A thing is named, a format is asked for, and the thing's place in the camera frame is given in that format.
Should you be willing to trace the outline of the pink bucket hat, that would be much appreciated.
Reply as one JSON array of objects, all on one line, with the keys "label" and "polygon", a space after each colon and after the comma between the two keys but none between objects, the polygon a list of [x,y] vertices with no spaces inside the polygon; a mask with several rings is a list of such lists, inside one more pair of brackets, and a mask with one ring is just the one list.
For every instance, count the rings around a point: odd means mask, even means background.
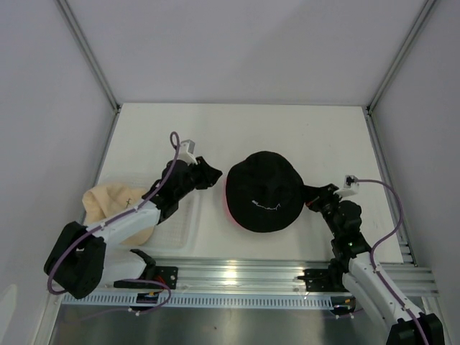
[{"label": "pink bucket hat", "polygon": [[229,205],[227,201],[227,193],[226,193],[226,185],[227,185],[227,179],[224,181],[224,186],[223,186],[223,208],[224,212],[226,214],[227,219],[233,226],[238,226],[239,224],[235,221],[234,217],[231,215],[231,212],[229,210]]}]

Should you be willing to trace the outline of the black hat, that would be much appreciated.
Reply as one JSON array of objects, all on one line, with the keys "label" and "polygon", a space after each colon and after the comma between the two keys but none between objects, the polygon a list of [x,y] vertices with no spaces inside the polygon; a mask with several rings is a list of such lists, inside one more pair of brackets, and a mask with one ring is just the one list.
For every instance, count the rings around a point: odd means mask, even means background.
[{"label": "black hat", "polygon": [[276,152],[251,154],[235,164],[226,179],[231,215],[248,231],[265,234],[283,230],[303,210],[303,180]]}]

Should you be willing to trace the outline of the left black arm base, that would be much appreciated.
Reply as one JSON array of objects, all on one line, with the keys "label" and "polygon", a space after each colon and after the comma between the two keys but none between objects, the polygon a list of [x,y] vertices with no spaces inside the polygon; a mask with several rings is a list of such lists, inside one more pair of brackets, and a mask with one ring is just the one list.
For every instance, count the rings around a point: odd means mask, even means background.
[{"label": "left black arm base", "polygon": [[138,278],[127,278],[114,282],[115,288],[123,289],[163,289],[163,286],[153,284],[152,281],[161,282],[174,290],[178,281],[178,268],[172,266],[158,266],[156,261],[140,249],[131,249],[130,252],[141,259],[145,268]]}]

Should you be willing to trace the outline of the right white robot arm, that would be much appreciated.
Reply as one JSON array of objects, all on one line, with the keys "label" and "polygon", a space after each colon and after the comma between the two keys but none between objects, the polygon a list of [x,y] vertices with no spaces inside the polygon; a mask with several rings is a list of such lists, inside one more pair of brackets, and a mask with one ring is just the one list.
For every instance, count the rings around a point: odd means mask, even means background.
[{"label": "right white robot arm", "polygon": [[376,260],[376,246],[361,233],[362,209],[345,199],[358,183],[349,176],[344,189],[334,184],[303,186],[306,207],[320,213],[333,234],[329,285],[357,298],[388,344],[444,344],[441,320],[434,313],[425,314],[402,293]]}]

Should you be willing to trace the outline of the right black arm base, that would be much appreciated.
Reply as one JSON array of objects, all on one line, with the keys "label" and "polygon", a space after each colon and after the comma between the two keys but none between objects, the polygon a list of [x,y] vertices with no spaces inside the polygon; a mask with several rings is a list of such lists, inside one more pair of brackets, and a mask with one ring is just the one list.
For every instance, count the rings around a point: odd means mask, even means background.
[{"label": "right black arm base", "polygon": [[306,269],[297,276],[305,284],[307,292],[344,293],[346,288],[341,281],[341,273],[332,269]]}]

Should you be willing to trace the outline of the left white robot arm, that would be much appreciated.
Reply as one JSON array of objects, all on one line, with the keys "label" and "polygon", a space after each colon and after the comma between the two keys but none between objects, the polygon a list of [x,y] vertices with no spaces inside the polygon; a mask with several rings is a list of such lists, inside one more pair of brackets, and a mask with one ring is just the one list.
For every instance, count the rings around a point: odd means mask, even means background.
[{"label": "left white robot arm", "polygon": [[222,175],[203,157],[172,160],[148,192],[123,211],[89,225],[66,224],[44,265],[48,291],[82,299],[104,284],[166,289],[155,259],[136,245],[122,249],[121,243],[169,219],[187,194],[213,187]]}]

